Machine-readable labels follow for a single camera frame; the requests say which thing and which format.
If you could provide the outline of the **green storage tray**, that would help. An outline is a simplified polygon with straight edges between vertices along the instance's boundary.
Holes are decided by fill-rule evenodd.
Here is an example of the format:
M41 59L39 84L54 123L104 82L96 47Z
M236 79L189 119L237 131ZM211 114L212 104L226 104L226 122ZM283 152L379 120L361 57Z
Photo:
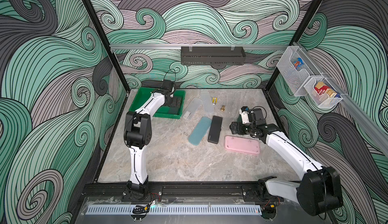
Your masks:
M185 95L185 91L176 90L174 96L182 97L182 105L180 108L170 108L169 106L163 106L164 95L158 92L157 89L141 87L138 90L129 111L139 114L148 114L152 117L180 119L182 116Z

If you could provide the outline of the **black pencil case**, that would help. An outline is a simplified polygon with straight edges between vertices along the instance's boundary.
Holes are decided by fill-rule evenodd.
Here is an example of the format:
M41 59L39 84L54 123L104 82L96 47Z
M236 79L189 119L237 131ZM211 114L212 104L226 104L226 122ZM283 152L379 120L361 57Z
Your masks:
M208 139L207 139L209 143L213 143L213 144L219 143L222 121L223 121L222 117L215 116L215 115L213 116L210 129L209 129Z

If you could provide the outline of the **frosted clear pencil case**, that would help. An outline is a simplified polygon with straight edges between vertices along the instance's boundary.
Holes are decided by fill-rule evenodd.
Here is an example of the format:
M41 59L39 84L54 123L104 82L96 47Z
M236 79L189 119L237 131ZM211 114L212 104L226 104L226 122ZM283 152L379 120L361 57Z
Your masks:
M195 116L197 110L202 105L202 100L199 98L193 98L187 108L184 110L182 114L182 118L185 121L191 121Z

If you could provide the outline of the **light blue pencil case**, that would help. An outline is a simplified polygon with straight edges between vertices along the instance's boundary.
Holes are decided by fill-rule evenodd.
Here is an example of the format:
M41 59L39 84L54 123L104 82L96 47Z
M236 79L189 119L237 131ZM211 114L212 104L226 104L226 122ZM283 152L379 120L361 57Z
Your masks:
M198 146L208 132L211 121L212 120L208 117L202 117L189 136L189 143L194 146Z

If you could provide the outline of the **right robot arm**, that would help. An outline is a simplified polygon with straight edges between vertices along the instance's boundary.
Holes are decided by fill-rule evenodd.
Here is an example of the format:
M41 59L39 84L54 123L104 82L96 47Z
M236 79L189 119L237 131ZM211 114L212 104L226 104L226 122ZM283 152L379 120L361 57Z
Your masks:
M293 201L311 216L343 206L339 173L325 167L297 147L274 124L258 125L232 122L234 135L250 135L275 150L294 170L300 181L284 181L274 176L258 180L257 195L263 201L279 198Z

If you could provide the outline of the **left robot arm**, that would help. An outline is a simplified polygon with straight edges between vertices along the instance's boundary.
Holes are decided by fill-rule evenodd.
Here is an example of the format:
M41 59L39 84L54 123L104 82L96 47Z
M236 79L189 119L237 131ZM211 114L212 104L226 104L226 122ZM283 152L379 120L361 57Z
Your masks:
M127 187L136 199L145 199L149 194L145 152L152 138L152 117L160 107L173 104L174 92L174 82L163 80L140 108L127 112L125 116L123 138L131 157Z

